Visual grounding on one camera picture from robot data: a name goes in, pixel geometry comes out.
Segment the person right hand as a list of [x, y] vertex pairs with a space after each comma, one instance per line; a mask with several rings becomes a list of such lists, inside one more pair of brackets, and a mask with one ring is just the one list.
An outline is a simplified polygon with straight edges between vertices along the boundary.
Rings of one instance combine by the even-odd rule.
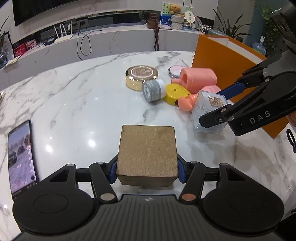
[[287, 119], [290, 122], [290, 125], [296, 127], [296, 112], [287, 115]]

